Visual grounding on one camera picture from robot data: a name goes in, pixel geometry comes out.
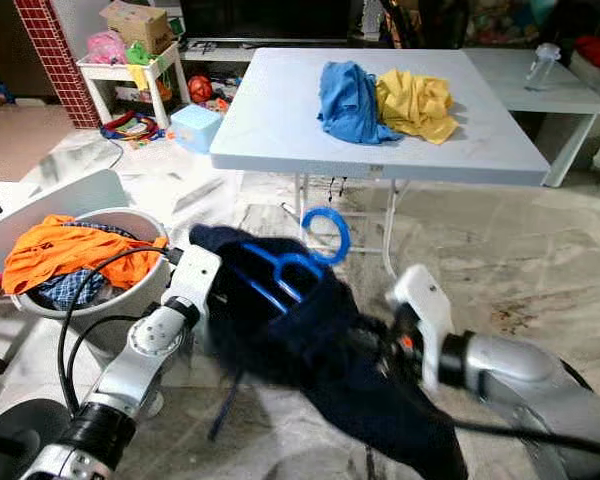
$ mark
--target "orange shirt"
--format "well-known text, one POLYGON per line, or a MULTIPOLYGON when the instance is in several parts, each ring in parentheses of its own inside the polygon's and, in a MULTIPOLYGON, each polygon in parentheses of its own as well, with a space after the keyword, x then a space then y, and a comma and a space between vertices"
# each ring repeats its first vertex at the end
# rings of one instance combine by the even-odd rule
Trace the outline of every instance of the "orange shirt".
MULTIPOLYGON (((4 262, 5 293, 24 293, 55 275, 93 269, 132 248, 167 245, 165 237, 158 237, 151 244, 95 228, 62 226, 73 220, 67 215, 48 215, 18 238, 4 262)), ((149 273, 159 256, 157 252, 137 252, 112 262, 100 272, 114 287, 128 289, 149 273)))

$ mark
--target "floor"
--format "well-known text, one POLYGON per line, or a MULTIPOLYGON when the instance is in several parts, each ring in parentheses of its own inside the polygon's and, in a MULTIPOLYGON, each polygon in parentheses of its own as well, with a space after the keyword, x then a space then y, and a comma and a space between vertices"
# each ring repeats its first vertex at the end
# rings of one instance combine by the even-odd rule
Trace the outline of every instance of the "floor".
POLYGON ((20 181, 72 130, 61 105, 0 107, 0 180, 20 181))
MULTIPOLYGON (((48 186, 71 172, 109 166, 118 154, 97 132, 78 132, 25 179, 48 186)), ((293 200, 290 176, 218 172, 207 157, 188 155, 167 140, 136 151, 127 147, 114 170, 132 203, 164 221, 178 244, 186 243, 194 221, 260 235, 297 233, 279 207, 293 200)), ((312 179, 311 204, 327 202, 330 180, 312 179)), ((337 206, 382 210, 386 184, 347 180, 339 196, 341 182, 332 188, 337 206)), ((380 244, 379 221, 351 221, 350 227, 354 240, 380 244)), ((431 270, 451 299, 457 330, 538 342, 572 363, 600 394, 599 177, 574 173, 555 190, 414 183, 399 207, 392 248, 398 270, 416 262, 431 270)), ((350 254, 337 274, 351 285, 362 311, 390 319, 383 295, 391 282, 379 256, 350 254)), ((0 413, 28 398, 61 399, 53 360, 58 326, 2 308, 0 352, 21 335, 22 325, 32 327, 0 379, 0 413)), ((166 375, 164 409, 139 427, 116 478, 367 478, 363 446, 286 389, 244 385, 217 442, 208 442, 228 379, 202 355, 192 364, 190 371, 166 375)), ((77 365, 78 394, 84 395, 98 368, 86 350, 77 365)), ((497 420, 462 392, 443 388, 435 401, 458 417, 497 420)), ((459 439, 471 479, 536 478, 520 443, 462 432, 459 439)), ((418 478, 408 467, 378 454, 375 459, 378 479, 418 478)))

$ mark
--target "laundry basket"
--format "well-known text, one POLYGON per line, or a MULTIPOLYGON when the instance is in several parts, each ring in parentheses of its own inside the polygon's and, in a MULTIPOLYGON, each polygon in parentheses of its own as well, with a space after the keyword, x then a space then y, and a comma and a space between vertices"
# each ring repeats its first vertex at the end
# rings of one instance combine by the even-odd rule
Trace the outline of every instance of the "laundry basket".
MULTIPOLYGON (((153 242, 166 237, 164 227, 151 216, 131 208, 106 208, 80 215, 77 221, 119 227, 138 240, 153 242)), ((70 328, 80 334, 95 320, 110 315, 140 316, 152 302, 159 302, 170 279, 169 262, 161 256, 149 273, 135 286, 108 302, 74 310, 70 328)), ((15 295, 14 301, 22 310, 41 317, 62 321, 65 312, 46 308, 28 294, 15 295)), ((88 337, 88 347, 101 366, 108 364, 122 351, 127 341, 130 322, 114 321, 95 328, 88 337)))

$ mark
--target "television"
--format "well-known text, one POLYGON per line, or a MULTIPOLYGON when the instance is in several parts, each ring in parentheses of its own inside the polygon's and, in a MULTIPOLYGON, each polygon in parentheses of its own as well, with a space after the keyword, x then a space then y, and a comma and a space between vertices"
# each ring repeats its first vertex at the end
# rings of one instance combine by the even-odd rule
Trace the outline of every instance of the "television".
POLYGON ((186 35, 202 41, 346 41, 351 0, 181 0, 186 35))

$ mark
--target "red ball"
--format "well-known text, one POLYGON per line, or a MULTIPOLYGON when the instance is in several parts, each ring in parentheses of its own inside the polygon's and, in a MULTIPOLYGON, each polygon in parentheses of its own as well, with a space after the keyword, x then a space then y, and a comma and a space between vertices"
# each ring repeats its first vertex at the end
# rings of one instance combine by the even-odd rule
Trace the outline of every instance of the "red ball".
POLYGON ((213 88, 211 88, 211 80, 202 75, 191 77, 187 82, 189 87, 189 95, 191 100, 196 103, 206 102, 211 98, 213 88))

